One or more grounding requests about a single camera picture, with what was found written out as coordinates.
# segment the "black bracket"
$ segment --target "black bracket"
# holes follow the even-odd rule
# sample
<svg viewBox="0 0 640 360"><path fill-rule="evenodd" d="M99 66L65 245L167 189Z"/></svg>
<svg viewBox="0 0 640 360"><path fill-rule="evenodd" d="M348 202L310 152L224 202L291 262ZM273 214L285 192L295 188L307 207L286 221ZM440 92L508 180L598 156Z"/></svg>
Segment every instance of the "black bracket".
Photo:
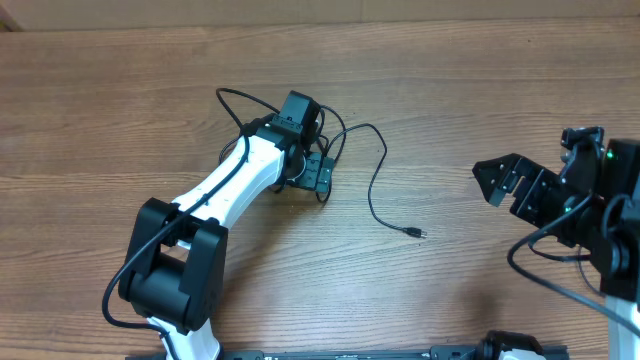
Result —
<svg viewBox="0 0 640 360"><path fill-rule="evenodd" d="M604 130L600 127L565 129L561 145L569 151L562 156L566 165L560 174L518 154L480 161L473 167L473 174L488 203L497 207L507 193L513 192L515 200L510 212L540 228L595 190L603 137ZM573 231L567 234L566 227L551 233L559 242L573 247L576 234Z"/></svg>
<svg viewBox="0 0 640 360"><path fill-rule="evenodd" d="M316 118L319 113L320 105L311 97L291 91L280 114L261 124L255 133L286 152L286 163L278 184L286 182L319 193L329 191L335 161L310 150L318 140Z"/></svg>
<svg viewBox="0 0 640 360"><path fill-rule="evenodd" d="M177 205L149 199L138 212L125 261L179 214ZM124 274L118 294L143 317L168 321L184 334L199 329L220 301L227 233L215 219L187 217L162 241L170 247L178 239L190 243L186 262L161 253L158 245Z"/></svg>

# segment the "black cable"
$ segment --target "black cable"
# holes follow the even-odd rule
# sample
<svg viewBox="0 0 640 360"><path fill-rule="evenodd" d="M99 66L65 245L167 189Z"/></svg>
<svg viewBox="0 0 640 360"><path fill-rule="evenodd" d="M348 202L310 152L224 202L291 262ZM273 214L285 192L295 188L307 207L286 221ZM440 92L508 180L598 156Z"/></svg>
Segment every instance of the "black cable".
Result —
<svg viewBox="0 0 640 360"><path fill-rule="evenodd" d="M545 236L543 236L543 238L547 237L547 236L551 236L551 234L546 234ZM545 259L549 259L549 260L553 260L553 261L560 261L560 262L581 262L581 261L586 261L589 260L589 255L551 255L551 254L547 254L544 253L542 251L538 251L536 249L534 249L533 247L535 246L535 244L537 243L536 241L529 241L529 249L531 249L531 251L533 251L534 254L538 255L538 256L542 256Z"/></svg>
<svg viewBox="0 0 640 360"><path fill-rule="evenodd" d="M324 154L324 145L322 145L322 141L320 141L320 137L316 140L316 145L318 145L318 149L320 149L320 153Z"/></svg>
<svg viewBox="0 0 640 360"><path fill-rule="evenodd" d="M580 253L582 252L582 246L578 245L578 255L580 256ZM589 289L591 289L591 291L600 296L600 297L604 297L604 293L602 293L600 290L596 289L595 286L593 286L591 284L591 281L589 281L589 279L587 279L587 274L585 274L584 269L582 268L582 261L578 261L578 270L580 271L580 275L582 276L582 279L584 280L585 284L587 284L587 286L589 287Z"/></svg>
<svg viewBox="0 0 640 360"><path fill-rule="evenodd" d="M318 135L318 139L324 139L324 148L326 149L329 146L329 138L324 135Z"/></svg>
<svg viewBox="0 0 640 360"><path fill-rule="evenodd" d="M227 112L229 113L229 115L231 115L231 117L233 118L233 121L236 123L236 125L238 125L238 127L240 128L240 130L242 131L243 129L243 125L242 122L240 121L240 119L236 116L236 114L231 110L231 108L229 107L229 105L227 105L227 102L224 101L224 99L222 98L222 94L221 93L229 93L229 94L234 94L234 95L238 95L238 96L242 96L244 98L247 98L249 100L255 101L258 104L266 107L267 109L273 111L276 114L280 113L280 110L278 110L275 106L269 104L266 101L260 100L257 97L253 96L253 95L249 95L245 92L242 91L238 91L238 90L234 90L234 89L228 89L228 88L218 88L216 89L216 97L218 98L218 100L220 101L220 104L222 104L222 106L225 108L225 110L227 110ZM227 152L227 149L229 149L229 147L231 145L233 145L236 141L238 141L240 137L235 138L231 141L229 141L227 143L227 145L225 145L222 150L220 151L220 155L218 156L218 164L222 164L222 160L224 160L224 156L225 153Z"/></svg>
<svg viewBox="0 0 640 360"><path fill-rule="evenodd" d="M235 94L238 96L242 96L245 97L249 100L253 100L255 102L257 102L258 104L269 108L271 111L275 112L276 114L280 113L280 110L276 109L273 105L262 101L260 99L258 99L255 96L251 96L247 93L244 93L242 91L238 91L238 90L233 90L233 89L228 89L228 88L217 88L216 89L216 97L218 98L218 101L220 101L220 104L222 104L222 106L224 107L225 110L227 110L227 112L229 113L229 115L231 115L231 118L233 118L233 121L235 121L236 125L238 125L238 127L240 128L240 130L242 130L242 122L240 121L240 119L236 116L236 114L231 110L231 108L229 107L229 105L227 105L227 102L224 101L224 99L222 98L222 94L221 93L229 93L229 94Z"/></svg>
<svg viewBox="0 0 640 360"><path fill-rule="evenodd" d="M274 194L280 194L282 192L282 190L284 190L285 187L287 187L287 182L283 181L277 189L273 190L273 189L270 188L270 190Z"/></svg>
<svg viewBox="0 0 640 360"><path fill-rule="evenodd" d="M320 134L322 134L322 129L324 129L324 109L320 108L320 126L318 127L318 130L316 131L316 134L318 134L318 136L320 136Z"/></svg>
<svg viewBox="0 0 640 360"><path fill-rule="evenodd" d="M382 162L384 161L385 157L387 156L387 143L384 141L384 138L382 137L382 134L380 134L380 131L378 131L378 129L371 125L371 124L360 124L360 125L356 125L356 126L352 126L348 129L345 129L343 131L341 131L338 135L336 135L333 140L331 140L331 142L329 143L329 146L327 146L327 149L325 149L325 156L327 155L327 153L331 150L331 147L333 146L333 144L336 142L336 140L338 140L340 137L346 135L348 132L356 130L356 129L360 129L363 127L369 127L371 129L373 129L373 131L376 132L376 134L378 135L378 137L380 138L380 141L382 142L382 146L384 147L384 153L382 154L382 158L380 158L380 162L378 163L378 166L376 167L376 171L373 173L373 176L371 177L371 182L369 183L369 191L367 192L367 200L369 201L369 209L371 210L371 215L373 215L373 218L376 219L377 222L379 222L380 224L394 229L394 230L398 230L398 231L402 231L405 234L409 235L409 236L413 236L413 237L426 237L426 232L424 232L419 228L415 228L415 227L402 227L402 226L397 226L397 225L393 225L390 224L382 219L380 219L378 217L378 215L376 215L376 212L373 210L373 203L371 202L371 190L373 188L373 182L376 180L376 177L378 176L378 172L380 171L380 168L382 167ZM319 201L321 202L326 202L329 199L329 196L331 196L331 183L329 183L329 192L327 193L326 197L324 199L320 199L319 195L316 194L316 197L318 198Z"/></svg>
<svg viewBox="0 0 640 360"><path fill-rule="evenodd" d="M326 109L327 111L331 112L333 114L333 116L335 116L338 119L338 121L340 122L340 126L342 126L342 131L343 132L345 132L347 130L347 127L344 126L344 121L342 121L342 118L340 117L340 115L335 110L333 110L332 108L328 107L327 105L320 105L320 108L321 109ZM327 139L327 144L328 144L329 143L329 139L326 136L324 138ZM347 141L347 133L345 133L344 137L342 138L342 143L340 144L340 149L338 149L338 154L336 155L334 166L337 165L338 164L338 160L340 160L340 155L342 155L342 149L344 149L345 141Z"/></svg>
<svg viewBox="0 0 640 360"><path fill-rule="evenodd" d="M233 139L233 140L229 141L229 142L227 143L227 145L225 145L225 146L222 148L222 150L220 150L220 155L218 155L218 165L222 164L222 160L224 160L224 157L225 157L225 155L226 155L226 153L227 153L227 149L229 149L229 147L230 147L231 145L235 144L235 143L236 143L236 141L238 141L238 139L240 139L240 138L239 138L239 137L237 137L237 138L235 138L235 139Z"/></svg>
<svg viewBox="0 0 640 360"><path fill-rule="evenodd" d="M606 307L598 304L597 302L583 296L580 294L577 294L571 290L565 289L562 286L556 285L548 280L542 279L528 271L526 271L525 269L523 269L522 267L520 267L518 264L515 263L515 261L513 260L513 257L515 255L515 253L518 251L518 249L520 249L522 246L524 246L526 243L528 243L529 241L537 241L542 239L545 234L550 231L551 229L555 228L556 226L564 223L566 220L568 220L569 218L571 218L573 215L575 215L579 210L582 210L583 207L585 207L591 200L592 200L592 195L589 195L588 197L586 197L584 200L582 200L582 202L580 202L580 204L578 204L578 206L574 207L571 211L563 214L562 216L558 217L557 219L555 219L554 221L550 222L549 224L541 227L540 229L532 232L531 234L527 235L526 237L524 237L523 239L521 239L520 241L518 241L510 250L509 253L507 254L507 262L509 263L509 265L516 271L518 272L520 275L526 277L527 279L535 282L538 285L542 285L544 287L546 287L547 289L553 290L561 295L564 295L566 297L568 297L569 299L572 299L574 301L577 301L585 306L590 307L591 309L601 313L602 315L605 315L606 317L608 317L610 320L617 322L618 324L624 326L625 328L627 328L629 331L631 331L633 334L635 334L636 336L640 337L640 329L638 329L632 322L628 321L627 319L623 318L622 316L616 314L614 311L607 309Z"/></svg>
<svg viewBox="0 0 640 360"><path fill-rule="evenodd" d="M631 201L631 197L627 194L618 194L609 200L607 207L604 209L604 213L602 214L602 222L600 223L600 233L602 237L607 239L609 237L609 218L611 217L611 212L613 208L618 205L618 203L622 200Z"/></svg>

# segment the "wooden desk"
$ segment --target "wooden desk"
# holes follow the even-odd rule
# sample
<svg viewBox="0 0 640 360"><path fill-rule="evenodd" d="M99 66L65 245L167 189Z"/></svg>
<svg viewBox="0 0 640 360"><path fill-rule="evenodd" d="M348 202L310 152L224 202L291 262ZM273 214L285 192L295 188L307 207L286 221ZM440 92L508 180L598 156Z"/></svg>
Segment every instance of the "wooden desk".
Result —
<svg viewBox="0 0 640 360"><path fill-rule="evenodd" d="M227 349L407 349L505 329L604 358L604 318L508 267L532 226L485 203L471 167L519 152L558 170L568 126L640 138L639 35L636 18L0 35L0 357L160 349L109 326L100 298L143 202L191 189L236 134L214 96L228 86L277 106L295 89L378 126L378 213L429 238L372 219L382 147L350 134L325 207L265 193L233 228L213 319ZM587 292L572 265L518 259Z"/></svg>

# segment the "wood grain surface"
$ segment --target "wood grain surface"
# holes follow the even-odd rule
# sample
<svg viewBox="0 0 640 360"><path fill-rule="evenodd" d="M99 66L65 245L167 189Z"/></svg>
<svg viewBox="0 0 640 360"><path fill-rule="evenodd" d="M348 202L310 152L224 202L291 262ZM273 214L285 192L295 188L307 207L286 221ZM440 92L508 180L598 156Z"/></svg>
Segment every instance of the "wood grain surface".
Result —
<svg viewBox="0 0 640 360"><path fill-rule="evenodd" d="M560 134L640 138L640 20L185 28L0 35L0 357L118 359L155 334L109 326L104 288L135 215L200 182L237 129L214 90L291 89L375 124L349 135L326 206L261 194L233 228L214 332L227 349L410 349L487 330L606 358L606 320L513 272L533 227L483 200L471 167L518 152L561 168ZM230 98L244 120L265 114ZM328 117L325 133L338 125ZM544 249L569 253L549 240ZM573 265L523 252L587 293ZM596 274L589 275L597 281ZM112 298L116 317L141 320Z"/></svg>
<svg viewBox="0 0 640 360"><path fill-rule="evenodd" d="M640 0L0 0L0 20L7 19L10 28L24 31L578 18L639 13Z"/></svg>

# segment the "black joint housing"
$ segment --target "black joint housing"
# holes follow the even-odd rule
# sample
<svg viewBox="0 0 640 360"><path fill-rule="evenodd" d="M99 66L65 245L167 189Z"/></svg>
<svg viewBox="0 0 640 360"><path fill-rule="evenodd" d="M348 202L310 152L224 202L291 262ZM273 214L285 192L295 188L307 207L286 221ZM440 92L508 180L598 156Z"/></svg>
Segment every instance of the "black joint housing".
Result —
<svg viewBox="0 0 640 360"><path fill-rule="evenodd" d="M179 213L175 204L147 201L138 212L126 261ZM190 243L187 260L161 253L160 245L149 249L124 274L118 294L143 317L155 316L184 334L200 329L220 301L227 234L216 219L187 217L163 239L168 246L177 239Z"/></svg>
<svg viewBox="0 0 640 360"><path fill-rule="evenodd" d="M604 140L604 128L595 126L590 128L564 129L562 131L562 140L560 144L562 147L572 150L576 144L583 141L588 136L592 137L596 143L602 144L602 141Z"/></svg>
<svg viewBox="0 0 640 360"><path fill-rule="evenodd" d="M280 114L274 115L256 134L275 143L278 149L287 150L292 144L299 144L308 152L316 140L319 113L320 105L311 97L291 91Z"/></svg>
<svg viewBox="0 0 640 360"><path fill-rule="evenodd" d="M640 200L640 141L611 139L604 156L598 193L607 201L617 194Z"/></svg>

